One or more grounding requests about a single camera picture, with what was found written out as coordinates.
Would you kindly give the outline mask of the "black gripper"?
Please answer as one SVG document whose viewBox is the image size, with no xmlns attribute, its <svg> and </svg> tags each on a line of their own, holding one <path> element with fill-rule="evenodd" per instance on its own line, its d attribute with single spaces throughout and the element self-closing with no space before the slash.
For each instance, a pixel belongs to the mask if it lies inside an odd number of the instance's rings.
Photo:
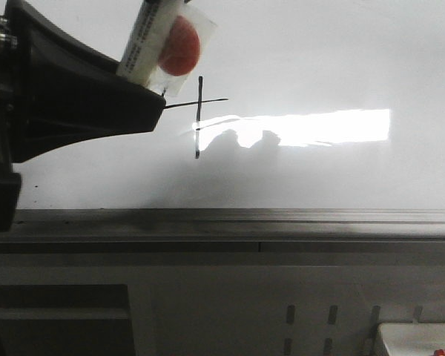
<svg viewBox="0 0 445 356">
<path fill-rule="evenodd" d="M 154 130 L 165 99 L 116 75 L 117 61 L 60 30 L 26 1 L 0 14 L 0 232 L 22 188 L 13 163 L 107 136 Z"/>
</svg>

